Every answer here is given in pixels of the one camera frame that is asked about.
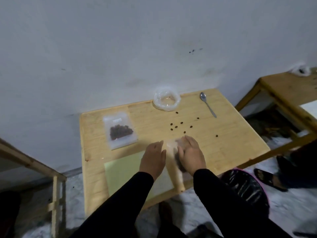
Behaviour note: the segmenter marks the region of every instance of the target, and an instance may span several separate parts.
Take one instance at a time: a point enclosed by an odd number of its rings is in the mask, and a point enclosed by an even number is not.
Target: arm
[[[291,237],[208,169],[194,173],[194,190],[224,237]]]
[[[165,167],[163,141],[150,144],[139,172],[107,199],[70,237],[130,237],[154,181]]]

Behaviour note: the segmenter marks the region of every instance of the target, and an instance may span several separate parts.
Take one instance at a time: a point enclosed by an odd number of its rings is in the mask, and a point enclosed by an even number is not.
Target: spoon
[[[204,94],[204,92],[201,92],[201,93],[200,93],[200,99],[201,99],[202,101],[204,101],[204,102],[207,104],[207,106],[208,106],[210,112],[211,112],[212,115],[216,118],[216,117],[217,117],[216,114],[212,111],[212,109],[209,107],[209,105],[208,105],[208,103],[207,103],[207,98],[206,98],[206,95]]]

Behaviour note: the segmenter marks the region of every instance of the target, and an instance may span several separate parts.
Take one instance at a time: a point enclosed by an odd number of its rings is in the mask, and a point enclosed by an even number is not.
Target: wooden desk
[[[291,143],[271,150],[241,165],[241,168],[283,154],[292,148],[303,146],[317,139],[317,120],[300,107],[302,104],[317,100],[317,74],[299,77],[286,72],[259,78],[254,87],[236,105],[236,110],[240,111],[244,108],[260,91],[267,92],[285,114],[310,133],[303,137],[295,137]]]
[[[149,100],[81,115],[82,168],[87,216],[109,197],[103,164],[145,150],[152,142],[179,138],[185,131],[198,141],[205,155],[207,168],[216,175],[269,151],[261,137],[217,89],[204,92],[217,118],[212,116],[206,104],[200,100],[200,91],[181,95],[179,107],[172,112],[156,109],[152,100]],[[102,118],[119,111],[129,114],[139,140],[135,144],[111,151],[106,143]],[[177,168],[169,154],[166,167],[175,188],[147,201],[143,208],[192,187],[192,180],[182,182],[177,178]]]

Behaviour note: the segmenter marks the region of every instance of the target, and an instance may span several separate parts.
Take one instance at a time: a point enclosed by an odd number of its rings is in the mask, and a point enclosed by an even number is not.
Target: green paper
[[[139,171],[141,159],[144,153],[145,151],[142,151],[104,164],[109,196],[112,196]],[[161,175],[153,184],[146,200],[149,200],[173,188],[174,186],[172,184],[171,178],[165,167]]]

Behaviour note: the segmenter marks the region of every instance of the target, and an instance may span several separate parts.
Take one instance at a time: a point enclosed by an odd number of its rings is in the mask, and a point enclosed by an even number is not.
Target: black long-sleeve shirt
[[[93,212],[71,238],[129,237],[153,183],[150,174],[136,173]],[[256,212],[208,169],[195,172],[194,190],[225,238],[291,237]]]

